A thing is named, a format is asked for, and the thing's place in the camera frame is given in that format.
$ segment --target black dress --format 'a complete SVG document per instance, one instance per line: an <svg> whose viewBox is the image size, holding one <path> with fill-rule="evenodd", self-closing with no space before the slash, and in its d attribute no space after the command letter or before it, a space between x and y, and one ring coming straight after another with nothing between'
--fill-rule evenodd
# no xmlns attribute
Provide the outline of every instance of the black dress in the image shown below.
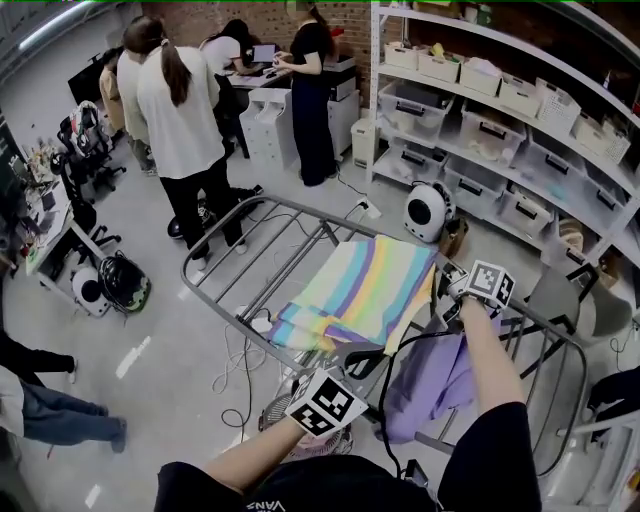
<svg viewBox="0 0 640 512"><path fill-rule="evenodd" d="M318 53L320 61L329 52L327 28L319 23L303 25L291 44L294 64ZM320 185L335 172L333 143L329 132L329 86L322 74L294 73L292 89L293 134L300 155L302 181L308 187Z"/></svg>

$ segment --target person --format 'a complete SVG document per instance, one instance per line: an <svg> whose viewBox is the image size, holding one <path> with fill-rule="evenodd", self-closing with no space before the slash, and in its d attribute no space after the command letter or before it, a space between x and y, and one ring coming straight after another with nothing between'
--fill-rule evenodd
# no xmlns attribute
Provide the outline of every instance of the person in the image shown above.
<svg viewBox="0 0 640 512"><path fill-rule="evenodd" d="M104 108L109 117L109 123L114 134L124 128L124 110L118 90L116 69L118 66L118 50L110 48L102 55L102 73L100 74L100 95Z"/></svg>
<svg viewBox="0 0 640 512"><path fill-rule="evenodd" d="M4 367L0 367L0 427L53 445L106 441L114 453L122 453L126 445L127 422L109 417L106 407L27 384Z"/></svg>
<svg viewBox="0 0 640 512"><path fill-rule="evenodd" d="M287 12L299 28L291 53L277 52L274 67L293 71L293 136L300 176L306 186L314 187L337 174L327 110L330 90L322 76L324 60L333 55L335 46L314 2L287 2Z"/></svg>
<svg viewBox="0 0 640 512"><path fill-rule="evenodd" d="M4 329L0 329L0 366L15 373L27 384L40 387L45 385L36 373L66 372L69 382L75 384L78 371L78 361L73 356L31 350L12 340Z"/></svg>
<svg viewBox="0 0 640 512"><path fill-rule="evenodd" d="M157 176L155 162L149 156L151 149L142 140L146 129L139 127L139 116L135 116L133 112L138 108L138 73L140 72L140 63L131 58L129 52L124 50L118 59L118 90L120 91L120 99L122 100L122 108L124 110L124 126L127 131L127 139L131 152L140 164L142 173L146 176Z"/></svg>
<svg viewBox="0 0 640 512"><path fill-rule="evenodd" d="M255 72L256 67L246 67L243 61L252 47L253 38L249 34L249 27L239 19L231 20L222 32L200 43L200 51L216 75L224 75L225 70L231 65L239 75Z"/></svg>
<svg viewBox="0 0 640 512"><path fill-rule="evenodd" d="M511 359L475 299L463 299L479 417L445 469L438 509L426 489L357 456L334 455L278 467L305 432L289 417L196 468L184 462L158 474L155 512L492 510L539 512L525 396Z"/></svg>
<svg viewBox="0 0 640 512"><path fill-rule="evenodd" d="M227 162L213 108L218 102L218 83L196 48L176 48L167 39L162 22L141 16L127 27L124 46L145 57L138 79L139 116L147 128L160 181L180 224L189 248L204 236L198 215L198 192L204 190L218 219L237 202L227 180ZM223 229L228 245L242 236L240 221ZM235 248L247 251L243 242ZM209 247L193 259L200 270L207 265Z"/></svg>

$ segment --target ceiling light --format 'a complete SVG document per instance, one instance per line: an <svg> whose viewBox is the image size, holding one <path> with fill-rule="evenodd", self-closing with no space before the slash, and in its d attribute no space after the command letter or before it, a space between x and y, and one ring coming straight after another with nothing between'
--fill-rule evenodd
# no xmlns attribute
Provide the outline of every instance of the ceiling light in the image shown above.
<svg viewBox="0 0 640 512"><path fill-rule="evenodd" d="M38 39L40 39L44 34L49 32L52 28L56 27L62 21L64 21L65 19L69 18L70 16L73 16L74 14L78 13L79 11L87 8L91 4L93 4L92 1L84 0L83 2L80 2L77 5L74 5L73 7L67 9L62 14L59 14L58 16L53 18L52 20L49 20L47 23L42 25L38 30L33 32L31 35L29 35L26 39L24 39L18 45L18 48L21 51L26 50L27 48L29 48L29 46L31 46L33 43L35 43Z"/></svg>

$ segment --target hand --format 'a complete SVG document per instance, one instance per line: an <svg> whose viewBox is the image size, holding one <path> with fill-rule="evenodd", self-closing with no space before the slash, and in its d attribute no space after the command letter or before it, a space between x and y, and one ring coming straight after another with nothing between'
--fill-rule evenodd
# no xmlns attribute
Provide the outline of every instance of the hand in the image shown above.
<svg viewBox="0 0 640 512"><path fill-rule="evenodd" d="M285 62L281 59L274 59L273 60L273 67L276 69L291 69L291 64L289 64L288 62Z"/></svg>

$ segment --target black shirt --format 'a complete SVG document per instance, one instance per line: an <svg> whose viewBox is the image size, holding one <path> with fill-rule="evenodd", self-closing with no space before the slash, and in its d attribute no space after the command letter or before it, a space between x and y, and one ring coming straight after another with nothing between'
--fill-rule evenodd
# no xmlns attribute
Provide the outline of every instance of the black shirt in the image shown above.
<svg viewBox="0 0 640 512"><path fill-rule="evenodd" d="M158 484L155 512L436 510L425 489L349 455L283 464L247 496L183 462L164 466ZM456 512L542 509L524 404L501 405L475 421L451 456L438 499Z"/></svg>
<svg viewBox="0 0 640 512"><path fill-rule="evenodd" d="M305 64L304 56L310 53L317 53L320 62L324 64L324 59L330 52L331 34L329 29L320 23L307 23L302 25L296 33L296 37L291 43L291 54L294 64ZM308 75L294 72L294 80L306 80L309 83L324 84L322 73L320 75Z"/></svg>

